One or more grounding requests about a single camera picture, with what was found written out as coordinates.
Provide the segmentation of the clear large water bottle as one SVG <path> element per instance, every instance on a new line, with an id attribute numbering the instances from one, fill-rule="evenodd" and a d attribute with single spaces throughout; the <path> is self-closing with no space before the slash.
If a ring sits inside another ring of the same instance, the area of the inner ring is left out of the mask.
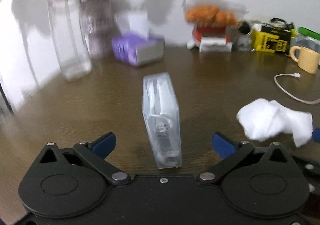
<path id="1" fill-rule="evenodd" d="M 64 78 L 73 81 L 92 70 L 82 32 L 80 0 L 47 0 L 49 24 L 57 60 Z"/>

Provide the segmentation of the grey knitted flower vase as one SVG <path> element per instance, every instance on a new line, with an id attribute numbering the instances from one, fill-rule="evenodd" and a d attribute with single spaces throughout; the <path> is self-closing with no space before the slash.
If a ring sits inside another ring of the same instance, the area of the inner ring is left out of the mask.
<path id="1" fill-rule="evenodd" d="M 115 30 L 111 0 L 86 0 L 80 3 L 80 8 L 89 56 L 94 60 L 103 59 L 111 53 Z"/>

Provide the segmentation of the beige ceramic mug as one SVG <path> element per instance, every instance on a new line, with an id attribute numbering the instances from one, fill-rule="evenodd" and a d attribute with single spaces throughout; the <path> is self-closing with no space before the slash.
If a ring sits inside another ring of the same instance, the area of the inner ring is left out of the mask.
<path id="1" fill-rule="evenodd" d="M 292 46 L 289 50 L 291 59 L 298 67 L 310 74 L 316 74 L 319 66 L 319 53 L 306 47 Z"/>

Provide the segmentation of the purple tissue pack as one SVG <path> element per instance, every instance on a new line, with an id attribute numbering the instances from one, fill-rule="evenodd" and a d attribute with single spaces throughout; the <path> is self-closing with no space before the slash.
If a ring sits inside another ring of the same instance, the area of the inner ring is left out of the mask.
<path id="1" fill-rule="evenodd" d="M 116 59 L 140 67 L 164 57 L 165 41 L 149 31 L 148 13 L 145 10 L 124 10 L 114 16 L 120 35 L 112 39 Z"/>

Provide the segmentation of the clear clamshell with orange snacks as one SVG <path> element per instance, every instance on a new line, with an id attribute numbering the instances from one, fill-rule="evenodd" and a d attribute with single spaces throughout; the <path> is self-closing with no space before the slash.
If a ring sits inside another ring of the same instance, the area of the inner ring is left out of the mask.
<path id="1" fill-rule="evenodd" d="M 184 0 L 187 23 L 204 27 L 239 27 L 248 13 L 246 6 L 219 0 Z"/>

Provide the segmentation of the white tissue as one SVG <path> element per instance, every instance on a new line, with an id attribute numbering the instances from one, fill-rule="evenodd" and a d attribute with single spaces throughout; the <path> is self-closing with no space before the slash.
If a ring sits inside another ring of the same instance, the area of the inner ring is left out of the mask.
<path id="1" fill-rule="evenodd" d="M 259 98 L 242 107 L 236 115 L 250 140 L 264 142 L 284 133 L 292 135 L 296 147 L 311 140 L 312 114 L 291 110 L 275 100 Z"/>

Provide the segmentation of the yellow black box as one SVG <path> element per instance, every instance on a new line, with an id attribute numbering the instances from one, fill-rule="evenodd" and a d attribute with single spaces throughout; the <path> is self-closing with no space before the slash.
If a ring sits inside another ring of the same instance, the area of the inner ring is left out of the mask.
<path id="1" fill-rule="evenodd" d="M 257 52 L 288 54 L 291 32 L 268 24 L 255 23 L 251 39 L 252 48 Z"/>

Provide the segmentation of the red and white boxes stack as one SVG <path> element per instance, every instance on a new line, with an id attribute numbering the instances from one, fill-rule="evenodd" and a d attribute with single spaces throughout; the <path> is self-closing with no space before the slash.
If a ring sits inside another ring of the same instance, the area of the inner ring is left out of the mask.
<path id="1" fill-rule="evenodd" d="M 198 48 L 200 53 L 231 52 L 232 45 L 226 34 L 226 26 L 195 25 L 191 39 L 187 42 L 187 49 Z"/>

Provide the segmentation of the green lidded clear container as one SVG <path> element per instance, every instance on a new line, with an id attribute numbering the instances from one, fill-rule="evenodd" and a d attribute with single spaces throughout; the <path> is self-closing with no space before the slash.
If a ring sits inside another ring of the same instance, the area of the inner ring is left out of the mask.
<path id="1" fill-rule="evenodd" d="M 306 47 L 319 53 L 320 34 L 305 27 L 298 27 L 298 35 L 291 40 L 291 46 Z"/>

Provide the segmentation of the clear plastic floss pick box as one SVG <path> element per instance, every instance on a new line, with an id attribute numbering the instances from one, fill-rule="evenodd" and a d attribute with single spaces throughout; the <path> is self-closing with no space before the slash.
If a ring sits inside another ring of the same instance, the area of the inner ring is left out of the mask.
<path id="1" fill-rule="evenodd" d="M 157 168 L 180 168 L 180 111 L 168 73 L 144 77 L 142 113 Z"/>

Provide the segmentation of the white astronaut figurine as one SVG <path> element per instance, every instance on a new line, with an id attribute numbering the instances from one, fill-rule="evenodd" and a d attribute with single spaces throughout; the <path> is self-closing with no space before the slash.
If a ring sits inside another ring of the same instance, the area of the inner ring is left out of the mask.
<path id="1" fill-rule="evenodd" d="M 247 21 L 242 21 L 237 30 L 235 40 L 233 42 L 233 49 L 236 51 L 249 52 L 252 50 L 252 27 Z"/>

